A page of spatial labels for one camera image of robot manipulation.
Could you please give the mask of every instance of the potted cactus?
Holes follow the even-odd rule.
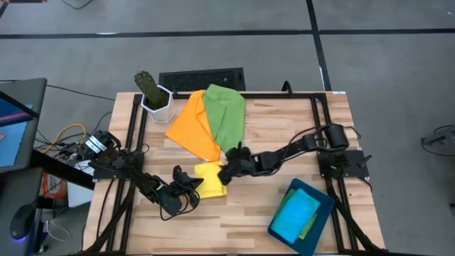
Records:
[[[141,105],[155,122],[167,123],[176,110],[173,107],[172,92],[157,85],[147,71],[139,71],[134,81],[143,92]]]

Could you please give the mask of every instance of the yellow cloth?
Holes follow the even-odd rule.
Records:
[[[205,90],[199,90],[191,94],[176,121],[166,131],[166,136],[200,159],[217,161],[220,158],[220,147],[210,132],[202,101],[204,92]]]
[[[199,193],[200,198],[210,198],[214,196],[224,196],[228,193],[226,186],[221,184],[220,179],[218,178],[218,173],[221,170],[220,161],[197,164],[194,166],[194,174],[196,178],[203,178],[199,187],[196,191]]]

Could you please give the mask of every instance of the wooden tabletop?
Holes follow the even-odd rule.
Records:
[[[109,126],[109,131],[123,144],[127,136],[133,97],[132,92],[117,94]],[[327,92],[327,99],[332,122],[353,125],[346,94]],[[186,100],[174,100],[177,114],[185,103]],[[140,113],[139,107],[134,138],[138,134]],[[150,146],[146,153],[144,172],[156,174],[168,183],[172,181],[171,174],[175,165],[180,165],[183,171],[192,175],[193,166],[202,163],[164,135],[171,124],[172,122],[156,124],[148,117],[144,138],[144,143]],[[308,99],[246,100],[245,144],[251,148],[252,153],[281,148],[294,134],[313,126],[314,118]],[[355,133],[347,129],[346,134],[350,147],[356,148],[358,141]],[[325,181],[319,176],[316,153],[308,153],[286,162],[274,176],[234,178],[227,186],[226,196],[203,199],[193,212],[166,222],[159,217],[159,206],[150,203],[136,190],[127,253],[295,253],[267,233],[267,226],[293,178],[299,178],[326,193]],[[370,188],[356,178],[345,178],[345,183],[354,219],[377,246],[384,247]],[[109,181],[99,181],[95,186],[84,233],[84,248],[95,241],[108,184]],[[115,181],[107,198],[101,230],[112,214],[116,186]],[[349,248],[346,224],[340,219],[345,247]],[[114,249],[119,248],[122,221],[123,219],[117,226]],[[323,230],[316,252],[337,252],[331,218]]]

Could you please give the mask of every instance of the yellow cable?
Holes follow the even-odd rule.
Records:
[[[84,137],[82,139],[85,139],[85,137],[87,136],[87,130],[85,129],[84,125],[83,124],[71,124],[71,125],[68,125],[67,127],[63,128],[57,135],[57,137],[54,139],[54,141],[52,142],[51,145],[49,145],[46,149],[44,149],[41,153],[43,154],[46,154],[48,153],[49,149],[55,145],[55,143],[58,141],[58,139],[60,138],[60,136],[62,136],[63,132],[65,132],[67,129],[69,128],[73,128],[73,127],[80,127],[82,128],[82,130],[84,131]]]

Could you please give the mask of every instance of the computer mouse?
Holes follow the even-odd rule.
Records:
[[[13,220],[9,226],[11,237],[16,240],[24,238],[30,233],[35,218],[36,206],[34,203],[21,206],[14,214]]]

